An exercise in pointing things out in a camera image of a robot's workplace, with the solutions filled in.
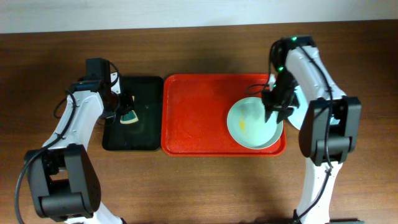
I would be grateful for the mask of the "light green plate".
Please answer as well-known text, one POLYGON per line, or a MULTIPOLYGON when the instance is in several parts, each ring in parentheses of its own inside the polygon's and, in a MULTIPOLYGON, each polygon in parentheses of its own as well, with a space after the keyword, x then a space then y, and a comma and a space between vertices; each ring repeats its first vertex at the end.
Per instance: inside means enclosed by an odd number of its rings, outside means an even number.
POLYGON ((274 111, 266 121, 266 109, 258 97, 243 98, 230 108, 226 124, 231 137, 241 146, 253 150, 271 147, 282 135, 283 122, 277 123, 274 111))

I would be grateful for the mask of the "light blue plate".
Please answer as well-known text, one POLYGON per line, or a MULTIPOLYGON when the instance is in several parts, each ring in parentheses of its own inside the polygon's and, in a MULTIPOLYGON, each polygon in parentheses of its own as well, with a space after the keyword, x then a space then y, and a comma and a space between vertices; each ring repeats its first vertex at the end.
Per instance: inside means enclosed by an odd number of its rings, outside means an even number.
POLYGON ((295 88, 294 93, 298 99, 299 107, 294 109, 288 120, 293 127, 300 130, 308 110, 308 102, 300 86, 295 88))

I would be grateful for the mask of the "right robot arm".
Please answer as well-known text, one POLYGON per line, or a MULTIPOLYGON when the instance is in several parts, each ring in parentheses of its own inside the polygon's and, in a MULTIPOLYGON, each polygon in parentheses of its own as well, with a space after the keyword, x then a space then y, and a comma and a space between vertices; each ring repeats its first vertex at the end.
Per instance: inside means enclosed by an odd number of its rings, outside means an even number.
POLYGON ((309 35, 275 41, 268 68, 277 77, 261 90, 265 119, 277 112, 280 123, 293 115, 300 106, 297 86, 308 104, 298 136, 306 165, 303 193, 291 223, 329 223, 336 177, 356 145, 361 102, 333 81, 309 35))

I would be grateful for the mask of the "green yellow sponge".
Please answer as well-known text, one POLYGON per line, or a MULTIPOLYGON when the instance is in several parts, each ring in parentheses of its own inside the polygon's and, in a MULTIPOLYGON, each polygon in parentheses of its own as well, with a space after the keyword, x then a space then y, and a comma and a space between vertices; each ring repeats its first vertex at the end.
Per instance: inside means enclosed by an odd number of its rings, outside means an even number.
POLYGON ((134 100, 135 96, 131 96, 131 103, 132 105, 129 107, 129 110, 125 113, 122 114, 120 117, 120 123, 121 124, 132 124, 138 122, 139 118, 137 117, 137 114, 134 110, 134 100))

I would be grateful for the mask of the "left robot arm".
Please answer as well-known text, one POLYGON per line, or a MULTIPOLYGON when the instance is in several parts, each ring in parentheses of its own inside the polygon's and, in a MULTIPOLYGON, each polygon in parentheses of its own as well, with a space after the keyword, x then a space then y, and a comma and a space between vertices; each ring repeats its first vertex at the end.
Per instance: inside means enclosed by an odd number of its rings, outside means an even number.
POLYGON ((132 110, 122 92, 121 75, 104 58, 86 60, 86 75, 71 84, 62 100, 65 111, 55 131, 40 149, 27 151, 19 175, 14 209, 22 221, 19 193, 27 178, 36 214, 64 223, 124 223, 101 201, 101 186, 87 153, 99 119, 112 125, 132 110))

